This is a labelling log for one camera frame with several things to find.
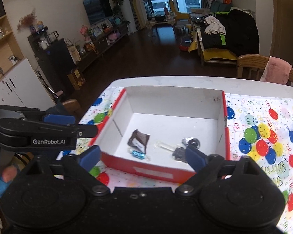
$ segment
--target wooden floor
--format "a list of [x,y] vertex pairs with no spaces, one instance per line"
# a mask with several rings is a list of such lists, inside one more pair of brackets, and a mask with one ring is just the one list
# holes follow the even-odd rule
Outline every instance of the wooden floor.
[[233,65],[201,67],[197,51],[180,51],[181,36],[176,40],[171,27],[154,30],[153,35],[153,43],[146,29],[124,37],[84,71],[87,83],[72,95],[84,112],[117,79],[171,75],[236,77]]

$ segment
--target white label on box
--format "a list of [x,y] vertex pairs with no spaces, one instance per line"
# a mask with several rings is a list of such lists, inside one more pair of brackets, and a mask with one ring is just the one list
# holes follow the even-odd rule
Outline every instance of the white label on box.
[[143,169],[143,168],[135,167],[135,166],[133,166],[132,168],[134,168],[137,173],[143,173],[143,174],[148,174],[148,175],[162,177],[162,178],[170,178],[170,179],[174,178],[174,175],[172,175],[171,173],[158,172],[158,171]]
[[135,145],[141,152],[145,153],[145,148],[142,143],[140,143],[136,138],[132,140],[133,145]]

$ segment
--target white kettle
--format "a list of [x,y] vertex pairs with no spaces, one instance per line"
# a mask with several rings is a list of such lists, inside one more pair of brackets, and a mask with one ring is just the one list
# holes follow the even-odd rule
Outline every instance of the white kettle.
[[50,46],[46,40],[42,40],[41,42],[39,42],[39,45],[43,50],[46,50]]

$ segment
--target red and white box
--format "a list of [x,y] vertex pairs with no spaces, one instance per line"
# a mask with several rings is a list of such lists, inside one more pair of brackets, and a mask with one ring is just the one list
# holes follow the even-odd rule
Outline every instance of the red and white box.
[[[212,89],[130,86],[113,106],[94,144],[102,151],[101,160],[110,168],[152,179],[183,183],[193,169],[178,162],[172,152],[155,147],[157,141],[180,145],[182,139],[196,137],[206,155],[230,157],[227,108],[223,91]],[[133,157],[127,145],[133,131],[149,134],[146,154]]]

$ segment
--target blue gripper pad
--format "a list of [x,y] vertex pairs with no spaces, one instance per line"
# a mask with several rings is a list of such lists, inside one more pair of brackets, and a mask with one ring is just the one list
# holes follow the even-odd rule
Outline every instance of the blue gripper pad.
[[43,118],[43,122],[54,123],[59,125],[75,124],[74,116],[49,114]]
[[185,157],[187,163],[192,167],[192,169],[198,173],[203,167],[207,165],[207,155],[198,149],[193,149],[190,147],[186,148]]
[[100,147],[94,145],[77,156],[77,163],[90,172],[92,168],[100,161],[101,150]]

